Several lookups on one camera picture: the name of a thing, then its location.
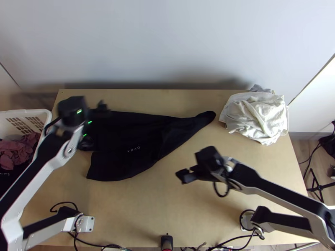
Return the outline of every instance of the beige tabletop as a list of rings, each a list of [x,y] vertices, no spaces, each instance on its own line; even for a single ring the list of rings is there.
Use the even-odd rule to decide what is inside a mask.
[[[49,176],[25,208],[21,222],[25,225],[49,217],[53,204],[73,201],[84,214],[95,216],[93,232],[79,235],[83,240],[126,247],[158,247],[160,236],[169,233],[176,247],[184,247],[198,246],[204,241],[212,246],[247,234],[241,231],[238,221],[245,209],[262,205],[272,212],[292,214],[257,195],[231,191],[226,198],[219,198],[211,182],[182,185],[175,176],[176,171],[196,164],[194,153],[213,145],[222,155],[253,167],[263,178],[307,194],[288,135],[275,144],[262,146],[238,133],[229,134],[218,121],[229,96],[238,92],[241,90],[60,90],[55,104],[70,96],[83,95],[91,108],[104,100],[115,111],[182,118],[212,110],[216,118],[152,168],[123,181],[86,179],[91,153],[77,151],[64,167]],[[243,246],[246,241],[236,240],[231,245]],[[250,244],[309,241],[275,231],[266,233],[264,241],[253,238]],[[61,233],[45,244],[72,246],[73,240]]]

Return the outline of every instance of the wooden floor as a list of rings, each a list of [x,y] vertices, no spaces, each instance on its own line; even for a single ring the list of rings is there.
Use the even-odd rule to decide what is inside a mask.
[[[310,153],[313,151],[315,146],[318,144],[318,141],[292,141],[293,148],[296,154],[298,162],[305,161],[308,159]],[[328,169],[330,165],[335,165],[335,160],[329,156],[326,151],[321,147],[313,155],[311,161],[311,167],[313,168],[320,185],[328,184],[334,182],[333,179],[327,176]],[[307,163],[301,164],[300,169],[303,173],[307,166]],[[310,173],[305,179],[306,187],[311,187],[312,185],[312,176]],[[325,204],[335,205],[335,187],[330,187],[323,190],[323,196]],[[271,245],[271,246],[251,246],[248,249],[255,251],[286,251],[295,248],[293,244],[289,245]],[[73,251],[73,247],[56,247],[56,246],[36,246],[31,249],[32,251]],[[94,247],[78,247],[79,251],[98,251],[100,248]],[[159,251],[159,248],[133,248],[134,251]],[[322,244],[317,244],[316,246],[305,249],[306,251],[326,251]]]

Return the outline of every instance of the white wall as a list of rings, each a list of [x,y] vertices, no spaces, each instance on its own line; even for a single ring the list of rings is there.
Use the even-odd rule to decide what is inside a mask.
[[[335,51],[334,9],[333,0],[2,0],[0,61],[24,88],[204,75],[257,83],[289,103]]]
[[[0,111],[17,108],[13,96],[20,92],[20,88],[0,65]]]
[[[291,132],[329,132],[335,120],[335,58],[289,106]]]

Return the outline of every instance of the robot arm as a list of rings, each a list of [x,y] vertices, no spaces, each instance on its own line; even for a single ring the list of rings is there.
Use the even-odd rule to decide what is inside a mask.
[[[268,180],[239,161],[221,156],[213,146],[196,153],[198,165],[190,170],[176,173],[183,184],[194,180],[226,183],[230,189],[244,194],[257,194],[286,207],[300,215],[272,213],[266,207],[258,207],[248,218],[249,225],[259,234],[279,230],[319,240],[326,247],[335,250],[335,209],[303,196]]]
[[[0,250],[28,250],[59,232],[93,229],[94,217],[65,206],[56,215],[24,228],[19,221],[24,207],[52,171],[64,166],[75,154],[87,123],[84,97],[61,101],[58,115],[41,135],[43,141],[36,150],[36,158],[0,198]]]

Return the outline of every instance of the black tripod stand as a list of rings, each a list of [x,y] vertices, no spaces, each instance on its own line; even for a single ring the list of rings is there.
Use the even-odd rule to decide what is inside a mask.
[[[320,185],[318,180],[317,180],[317,177],[315,176],[315,173],[313,171],[313,169],[311,168],[310,172],[312,173],[313,175],[313,183],[312,183],[312,187],[311,188],[308,188],[307,191],[308,192],[313,192],[316,197],[322,202],[324,203],[324,200],[323,200],[323,195],[322,195],[322,190],[325,189],[325,188],[328,188],[328,187],[333,187],[335,186],[335,182],[332,182],[332,183],[329,183],[329,184],[326,184],[326,185]]]

